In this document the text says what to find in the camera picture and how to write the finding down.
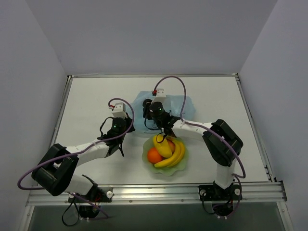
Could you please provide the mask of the dark purple fake fruit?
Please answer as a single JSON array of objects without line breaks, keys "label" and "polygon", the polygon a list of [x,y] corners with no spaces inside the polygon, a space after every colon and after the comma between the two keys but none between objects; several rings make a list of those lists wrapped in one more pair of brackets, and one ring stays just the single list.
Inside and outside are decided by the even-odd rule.
[{"label": "dark purple fake fruit", "polygon": [[152,103],[152,100],[150,99],[145,99],[142,103],[143,107],[146,108]]}]

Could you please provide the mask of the yellow fake fruit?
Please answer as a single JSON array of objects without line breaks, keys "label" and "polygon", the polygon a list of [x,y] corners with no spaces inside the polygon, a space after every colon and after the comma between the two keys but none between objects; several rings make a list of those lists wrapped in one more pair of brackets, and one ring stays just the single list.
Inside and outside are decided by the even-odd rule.
[{"label": "yellow fake fruit", "polygon": [[166,135],[154,135],[153,144],[158,153],[164,158],[170,158],[173,155],[173,152],[167,142]]}]

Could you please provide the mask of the fake peach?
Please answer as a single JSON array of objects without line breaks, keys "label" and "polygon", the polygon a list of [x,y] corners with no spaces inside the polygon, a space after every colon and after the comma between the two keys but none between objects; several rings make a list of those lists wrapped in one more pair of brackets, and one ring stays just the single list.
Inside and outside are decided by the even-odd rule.
[{"label": "fake peach", "polygon": [[168,145],[169,145],[172,153],[174,153],[174,151],[175,151],[175,144],[171,140],[167,140],[167,142],[168,142]]}]

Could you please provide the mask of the orange fake fruit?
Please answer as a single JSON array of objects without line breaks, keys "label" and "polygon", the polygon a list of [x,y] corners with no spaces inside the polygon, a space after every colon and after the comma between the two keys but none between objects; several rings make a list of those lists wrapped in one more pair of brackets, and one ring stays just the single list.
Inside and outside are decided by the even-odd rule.
[{"label": "orange fake fruit", "polygon": [[147,159],[150,163],[156,164],[164,160],[163,156],[159,154],[156,148],[151,148],[147,153]]}]

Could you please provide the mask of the yellow fake banana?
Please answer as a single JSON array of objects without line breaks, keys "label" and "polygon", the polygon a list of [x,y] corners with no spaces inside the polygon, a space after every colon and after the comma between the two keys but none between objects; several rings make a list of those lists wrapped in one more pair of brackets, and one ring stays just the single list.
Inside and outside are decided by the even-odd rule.
[{"label": "yellow fake banana", "polygon": [[182,142],[179,142],[177,139],[174,138],[167,138],[167,140],[171,140],[175,144],[175,151],[170,158],[164,158],[164,160],[154,164],[156,168],[175,166],[182,160],[184,156],[185,150],[184,147],[181,147],[183,145]]}]

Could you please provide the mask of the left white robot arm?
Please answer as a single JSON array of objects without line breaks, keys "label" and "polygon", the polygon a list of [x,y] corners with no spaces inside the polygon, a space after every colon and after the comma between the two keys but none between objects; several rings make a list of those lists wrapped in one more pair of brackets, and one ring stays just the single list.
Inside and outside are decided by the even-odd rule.
[{"label": "left white robot arm", "polygon": [[52,196],[76,193],[86,202],[91,202],[103,191],[90,177],[76,175],[75,169],[92,160],[110,157],[118,150],[124,155],[125,134],[134,130],[130,117],[113,117],[110,130],[106,134],[101,132],[93,142],[71,147],[54,144],[32,171],[31,177]]}]

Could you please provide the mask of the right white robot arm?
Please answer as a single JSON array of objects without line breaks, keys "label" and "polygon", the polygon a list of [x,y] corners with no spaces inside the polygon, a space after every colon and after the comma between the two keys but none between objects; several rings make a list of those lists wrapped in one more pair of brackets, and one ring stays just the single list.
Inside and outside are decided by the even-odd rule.
[{"label": "right white robot arm", "polygon": [[167,140],[177,137],[204,141],[209,153],[217,163],[217,173],[214,180],[214,194],[218,198],[226,198],[231,193],[234,178],[245,178],[244,166],[239,154],[244,145],[239,136],[222,119],[210,124],[197,123],[172,116],[163,108],[161,101],[146,99],[142,103],[143,117],[153,120],[160,134],[154,136],[157,147],[167,145]]}]

